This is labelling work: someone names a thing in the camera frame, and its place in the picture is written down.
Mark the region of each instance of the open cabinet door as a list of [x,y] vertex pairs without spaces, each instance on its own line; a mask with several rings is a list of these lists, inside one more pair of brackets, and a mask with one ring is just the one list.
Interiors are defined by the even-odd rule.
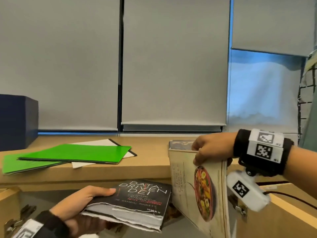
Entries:
[[237,238],[317,237],[315,216],[275,195],[270,196],[271,203],[260,212],[247,209],[246,217],[237,216]]
[[0,238],[11,238],[18,228],[14,229],[10,224],[19,220],[19,190],[0,189]]

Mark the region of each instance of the bowl of food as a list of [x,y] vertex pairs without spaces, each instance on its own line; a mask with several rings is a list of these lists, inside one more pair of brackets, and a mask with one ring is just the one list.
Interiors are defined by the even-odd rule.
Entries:
[[210,221],[216,211],[216,190],[203,166],[198,166],[194,174],[194,190],[199,212],[204,221]]

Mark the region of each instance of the green fabric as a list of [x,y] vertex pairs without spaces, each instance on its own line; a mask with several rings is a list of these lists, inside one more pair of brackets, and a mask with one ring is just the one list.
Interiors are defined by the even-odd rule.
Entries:
[[131,146],[93,146],[62,144],[39,152],[21,155],[23,160],[119,163]]
[[314,93],[309,118],[298,146],[317,152],[317,91]]
[[5,175],[20,173],[28,170],[41,169],[51,167],[65,162],[50,161],[27,161],[18,160],[18,157],[24,154],[6,155],[2,163],[2,173]]

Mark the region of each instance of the person's left hand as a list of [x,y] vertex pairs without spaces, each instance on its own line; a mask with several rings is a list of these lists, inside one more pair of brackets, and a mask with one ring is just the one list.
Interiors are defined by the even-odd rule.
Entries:
[[83,216],[79,213],[95,196],[111,196],[116,189],[87,186],[59,202],[50,212],[59,217],[69,227],[71,237],[96,234],[107,228],[108,222],[99,218]]

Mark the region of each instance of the white camera device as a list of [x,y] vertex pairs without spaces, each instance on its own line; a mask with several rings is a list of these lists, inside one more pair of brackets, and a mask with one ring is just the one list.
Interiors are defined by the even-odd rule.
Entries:
[[227,186],[229,189],[252,211],[259,212],[267,206],[271,198],[264,195],[255,182],[255,176],[250,176],[246,171],[233,171],[227,175]]

